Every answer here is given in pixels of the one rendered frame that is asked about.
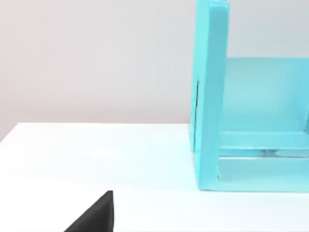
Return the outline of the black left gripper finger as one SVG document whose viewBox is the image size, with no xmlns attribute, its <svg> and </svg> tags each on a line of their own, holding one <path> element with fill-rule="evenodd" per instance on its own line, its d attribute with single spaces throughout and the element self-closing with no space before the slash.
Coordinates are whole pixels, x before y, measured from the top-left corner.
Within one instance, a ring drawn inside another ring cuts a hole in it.
<svg viewBox="0 0 309 232">
<path fill-rule="evenodd" d="M 64 232 L 113 232 L 113 191 L 106 191 L 91 207 L 79 216 Z"/>
</svg>

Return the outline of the light blue rack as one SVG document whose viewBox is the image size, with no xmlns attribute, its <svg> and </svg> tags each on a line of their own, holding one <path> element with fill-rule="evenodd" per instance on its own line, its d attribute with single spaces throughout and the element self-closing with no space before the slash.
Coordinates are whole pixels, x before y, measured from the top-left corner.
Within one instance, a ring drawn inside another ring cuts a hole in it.
<svg viewBox="0 0 309 232">
<path fill-rule="evenodd" d="M 226 0 L 196 0 L 190 147 L 197 187 L 309 192 L 309 58 L 228 58 L 228 26 Z"/>
</svg>

